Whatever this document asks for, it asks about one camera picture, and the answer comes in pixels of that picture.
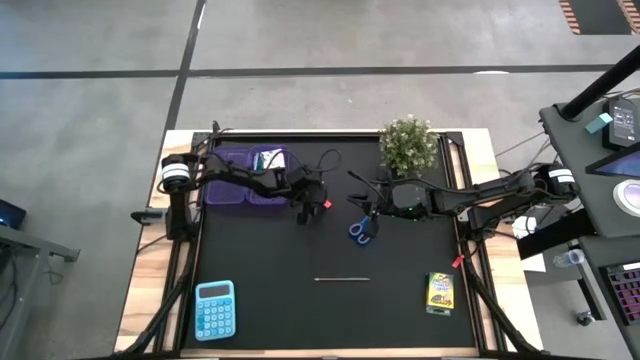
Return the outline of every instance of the computer monitor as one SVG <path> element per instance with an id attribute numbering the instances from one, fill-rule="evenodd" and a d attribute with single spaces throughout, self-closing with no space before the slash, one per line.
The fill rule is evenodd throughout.
<path id="1" fill-rule="evenodd" d="M 640 178 L 640 143 L 633 144 L 585 168 L 587 174 Z"/>

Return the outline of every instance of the black stand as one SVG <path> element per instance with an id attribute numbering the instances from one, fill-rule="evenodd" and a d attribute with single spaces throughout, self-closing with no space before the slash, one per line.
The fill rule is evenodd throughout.
<path id="1" fill-rule="evenodd" d="M 611 69 L 607 70 L 584 89 L 583 92 L 563 106 L 560 109 L 560 116 L 570 122 L 578 121 L 579 119 L 576 119 L 576 117 L 580 113 L 631 76 L 638 68 L 640 68 L 640 46 L 633 49 L 627 56 L 623 57 L 622 60 L 618 61 Z"/>

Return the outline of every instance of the potted plant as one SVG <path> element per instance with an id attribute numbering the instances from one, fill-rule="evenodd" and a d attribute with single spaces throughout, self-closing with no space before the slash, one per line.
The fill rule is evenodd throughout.
<path id="1" fill-rule="evenodd" d="M 437 166 L 437 135 L 429 121 L 406 119 L 389 123 L 380 134 L 382 163 L 397 177 L 421 177 L 422 170 Z"/>

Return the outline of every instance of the blue calculator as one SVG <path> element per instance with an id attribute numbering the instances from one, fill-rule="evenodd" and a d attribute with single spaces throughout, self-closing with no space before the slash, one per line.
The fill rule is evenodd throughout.
<path id="1" fill-rule="evenodd" d="M 233 283 L 215 281 L 196 286 L 196 340 L 224 339 L 236 333 Z"/>

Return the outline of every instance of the wooden table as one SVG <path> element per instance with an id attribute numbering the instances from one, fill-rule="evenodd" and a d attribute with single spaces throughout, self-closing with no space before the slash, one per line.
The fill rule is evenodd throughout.
<path id="1" fill-rule="evenodd" d="M 331 130 L 310 130 L 331 132 Z M 481 183 L 499 177 L 498 167 L 495 161 L 491 138 L 487 129 L 437 129 L 435 131 L 462 132 L 465 142 L 466 157 L 471 172 L 471 180 Z M 189 152 L 191 141 L 195 132 L 201 130 L 172 130 L 166 133 L 162 145 L 160 159 L 172 153 Z M 282 130 L 243 130 L 247 133 L 283 132 Z M 456 172 L 461 171 L 459 154 L 452 152 L 453 163 Z M 157 170 L 148 206 L 150 208 L 167 208 L 169 198 L 156 191 L 156 186 L 161 179 L 160 161 Z M 458 181 L 458 187 L 467 186 L 463 181 Z M 509 227 L 502 226 L 503 232 L 511 233 Z M 164 224 L 154 224 L 143 228 L 140 235 L 139 247 L 157 239 L 165 233 Z M 166 239 L 145 249 L 136 257 L 129 291 L 117 334 L 114 351 L 126 349 L 138 337 L 140 332 L 149 323 L 162 301 L 163 289 L 169 266 L 169 256 L 172 243 Z M 186 255 L 182 244 L 181 255 Z M 515 241 L 505 236 L 495 236 L 486 241 L 486 247 L 493 276 L 497 300 L 502 309 L 515 327 L 522 333 L 527 341 L 538 349 L 542 349 L 542 340 L 538 331 L 533 305 L 529 295 L 529 289 L 524 276 L 524 270 L 520 262 L 520 255 Z M 178 269 L 182 269 L 184 258 L 180 259 Z M 480 299 L 483 326 L 487 337 L 489 349 L 496 349 L 496 341 L 493 335 L 493 325 L 490 313 Z M 170 349 L 175 334 L 178 302 L 172 309 L 167 322 L 164 348 Z M 241 357 L 424 357 L 424 356 L 476 356 L 475 348 L 407 348 L 407 349 L 322 349 L 322 350 L 268 350 L 268 351 L 194 351 L 185 350 L 184 357 L 216 357 L 216 356 L 241 356 Z"/>

